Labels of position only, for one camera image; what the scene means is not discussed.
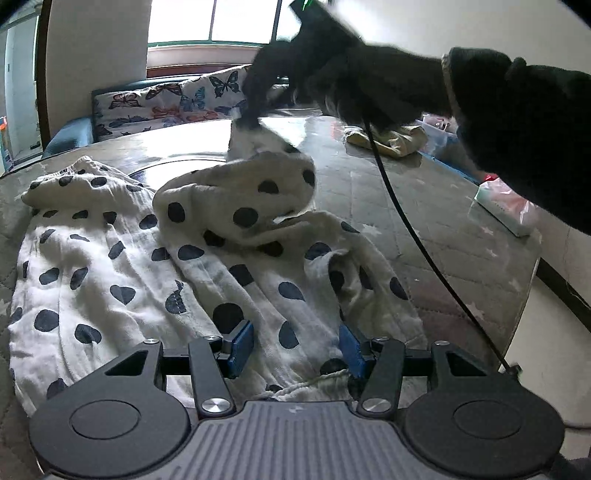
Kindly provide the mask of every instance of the couch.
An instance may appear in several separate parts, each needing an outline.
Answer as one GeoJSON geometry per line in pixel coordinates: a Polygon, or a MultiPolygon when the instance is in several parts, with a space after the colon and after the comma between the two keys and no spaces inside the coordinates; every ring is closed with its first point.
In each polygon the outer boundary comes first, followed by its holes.
{"type": "Polygon", "coordinates": [[[230,118],[246,105],[241,86],[247,68],[159,77],[94,90],[92,115],[65,124],[49,142],[43,158],[132,133],[230,118]]]}

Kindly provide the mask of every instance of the yellow cloth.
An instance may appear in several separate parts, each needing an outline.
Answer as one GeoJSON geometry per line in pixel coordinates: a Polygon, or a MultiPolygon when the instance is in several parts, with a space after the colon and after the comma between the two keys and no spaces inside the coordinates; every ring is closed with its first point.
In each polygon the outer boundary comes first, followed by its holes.
{"type": "MultiPolygon", "coordinates": [[[[393,158],[405,157],[427,143],[427,134],[418,125],[399,127],[396,131],[390,130],[381,134],[372,130],[372,133],[380,154],[393,158]]],[[[358,147],[371,148],[367,135],[359,127],[345,128],[345,140],[358,147]]]]}

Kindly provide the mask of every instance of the window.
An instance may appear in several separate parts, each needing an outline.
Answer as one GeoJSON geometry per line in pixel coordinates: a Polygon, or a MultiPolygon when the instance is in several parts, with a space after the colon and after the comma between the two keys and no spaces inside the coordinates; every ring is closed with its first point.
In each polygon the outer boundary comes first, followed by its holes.
{"type": "MultiPolygon", "coordinates": [[[[332,3],[330,0],[317,0],[332,3]]],[[[261,46],[293,38],[300,21],[291,0],[152,0],[148,46],[261,46]]]]}

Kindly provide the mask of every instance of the black cable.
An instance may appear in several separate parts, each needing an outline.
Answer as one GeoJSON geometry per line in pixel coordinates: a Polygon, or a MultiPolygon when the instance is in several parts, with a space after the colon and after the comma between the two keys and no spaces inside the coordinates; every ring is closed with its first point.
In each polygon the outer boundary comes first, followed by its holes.
{"type": "Polygon", "coordinates": [[[382,176],[382,180],[384,181],[384,185],[386,186],[386,190],[388,191],[388,194],[390,195],[390,199],[392,200],[392,203],[394,204],[394,208],[396,208],[396,211],[400,215],[400,218],[402,219],[404,226],[407,228],[408,233],[410,233],[410,236],[413,238],[414,242],[417,244],[418,249],[421,251],[421,253],[425,257],[425,260],[427,260],[427,263],[429,264],[429,266],[431,267],[431,269],[433,270],[433,272],[435,273],[437,278],[439,278],[439,280],[441,281],[441,283],[443,283],[443,285],[445,286],[447,291],[452,295],[452,297],[457,302],[457,304],[462,308],[462,310],[464,311],[466,316],[472,321],[472,323],[474,324],[474,327],[476,327],[476,330],[478,330],[478,332],[482,335],[482,338],[484,339],[486,344],[490,347],[492,352],[499,359],[503,368],[505,368],[505,371],[506,372],[512,371],[513,369],[509,366],[509,364],[507,363],[507,361],[505,360],[505,358],[503,357],[503,355],[501,354],[499,349],[496,347],[496,345],[492,341],[491,337],[488,336],[488,333],[486,332],[486,330],[482,327],[482,325],[478,322],[478,320],[476,320],[476,317],[474,317],[474,315],[472,314],[470,309],[466,306],[466,304],[462,301],[460,296],[456,293],[456,291],[453,289],[453,287],[449,284],[449,282],[447,281],[445,276],[441,273],[438,266],[431,258],[431,255],[429,255],[429,252],[427,252],[427,249],[425,248],[425,246],[421,242],[421,239],[418,237],[418,235],[414,231],[414,228],[410,224],[410,222],[408,221],[408,218],[407,218],[406,214],[404,213],[404,211],[400,205],[400,202],[396,198],[396,194],[394,193],[394,189],[392,188],[392,184],[390,183],[390,179],[388,178],[388,175],[386,173],[386,169],[384,168],[384,164],[382,163],[382,158],[379,156],[378,147],[375,144],[374,135],[372,134],[372,131],[369,127],[369,122],[364,118],[363,123],[365,126],[365,131],[368,135],[369,145],[371,146],[371,150],[374,154],[375,161],[378,164],[379,172],[382,176]]]}
{"type": "Polygon", "coordinates": [[[565,421],[564,428],[578,432],[591,432],[591,423],[570,423],[565,421]]]}

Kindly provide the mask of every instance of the butterfly print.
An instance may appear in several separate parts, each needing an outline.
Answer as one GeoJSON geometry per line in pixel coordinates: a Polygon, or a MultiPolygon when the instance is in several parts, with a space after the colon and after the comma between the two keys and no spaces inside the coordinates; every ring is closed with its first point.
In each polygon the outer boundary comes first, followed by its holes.
{"type": "Polygon", "coordinates": [[[96,126],[96,134],[99,137],[104,137],[105,135],[113,135],[113,132],[111,130],[107,130],[104,124],[98,124],[96,126]]]}
{"type": "Polygon", "coordinates": [[[161,108],[159,106],[155,106],[152,108],[152,118],[164,118],[165,116],[177,116],[180,118],[178,106],[175,105],[171,108],[161,108]]]}
{"type": "Polygon", "coordinates": [[[110,128],[118,128],[118,127],[121,127],[121,125],[134,124],[134,123],[137,123],[137,122],[147,122],[149,120],[150,120],[149,118],[146,118],[144,116],[139,116],[139,115],[128,116],[127,118],[125,118],[125,117],[116,118],[115,120],[113,120],[109,124],[109,127],[110,128]]]}
{"type": "Polygon", "coordinates": [[[215,108],[214,108],[214,110],[215,110],[216,112],[219,112],[219,113],[221,113],[222,115],[229,116],[229,115],[230,115],[230,112],[231,112],[233,109],[235,109],[235,108],[238,108],[238,110],[239,110],[240,114],[242,115],[242,112],[243,112],[243,111],[246,109],[246,99],[244,99],[244,100],[241,100],[240,102],[238,102],[238,103],[237,103],[236,105],[234,105],[234,106],[223,106],[223,105],[221,105],[221,106],[217,106],[217,107],[215,107],[215,108]]]}
{"type": "Polygon", "coordinates": [[[216,112],[206,110],[199,112],[197,115],[187,115],[187,122],[203,122],[205,120],[217,120],[219,115],[216,112]]]}
{"type": "Polygon", "coordinates": [[[154,98],[156,95],[159,95],[160,92],[163,92],[165,90],[168,90],[169,92],[172,92],[175,95],[183,94],[181,86],[178,83],[162,83],[160,85],[156,85],[148,91],[148,93],[146,94],[146,100],[154,98]]]}
{"type": "Polygon", "coordinates": [[[201,87],[195,92],[195,98],[191,100],[186,95],[181,95],[181,108],[183,112],[193,112],[197,110],[205,110],[205,87],[201,87]]]}
{"type": "Polygon", "coordinates": [[[234,93],[238,93],[240,91],[240,86],[238,85],[238,71],[235,70],[228,76],[228,81],[224,82],[217,77],[210,76],[209,81],[213,85],[213,90],[216,92],[216,98],[221,97],[224,92],[230,89],[234,93]]]}
{"type": "Polygon", "coordinates": [[[175,116],[168,116],[166,118],[164,118],[164,120],[162,121],[162,126],[164,128],[167,127],[174,127],[175,125],[181,125],[185,123],[185,121],[182,118],[177,118],[175,116]]]}
{"type": "Polygon", "coordinates": [[[116,93],[113,95],[113,101],[111,105],[109,105],[109,110],[113,108],[117,108],[119,106],[141,106],[136,98],[139,97],[137,93],[129,92],[129,93],[116,93]]]}

